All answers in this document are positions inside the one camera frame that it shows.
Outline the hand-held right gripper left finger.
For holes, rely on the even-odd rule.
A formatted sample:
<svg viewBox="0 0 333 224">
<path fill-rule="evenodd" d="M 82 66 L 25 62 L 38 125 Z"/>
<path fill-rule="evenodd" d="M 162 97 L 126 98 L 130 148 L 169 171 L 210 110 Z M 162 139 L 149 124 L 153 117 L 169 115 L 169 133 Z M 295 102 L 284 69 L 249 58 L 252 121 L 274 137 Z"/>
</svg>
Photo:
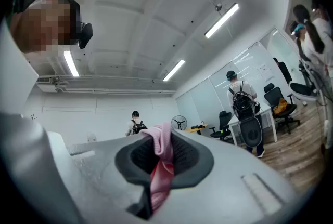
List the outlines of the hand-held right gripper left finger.
<svg viewBox="0 0 333 224">
<path fill-rule="evenodd" d="M 115 156 L 115 165 L 124 179 L 143 187 L 150 187 L 151 173 L 158 162 L 153 137 L 145 137 L 124 146 Z"/>
</svg>

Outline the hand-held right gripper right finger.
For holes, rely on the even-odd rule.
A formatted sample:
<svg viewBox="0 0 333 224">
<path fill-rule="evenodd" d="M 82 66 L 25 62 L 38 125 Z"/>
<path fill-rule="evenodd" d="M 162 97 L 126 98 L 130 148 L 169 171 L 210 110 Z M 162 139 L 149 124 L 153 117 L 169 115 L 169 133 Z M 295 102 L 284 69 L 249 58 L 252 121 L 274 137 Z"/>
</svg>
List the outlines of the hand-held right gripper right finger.
<svg viewBox="0 0 333 224">
<path fill-rule="evenodd" d="M 211 172 L 212 152 L 205 145 L 171 130 L 174 178 L 171 189 L 195 187 Z"/>
</svg>

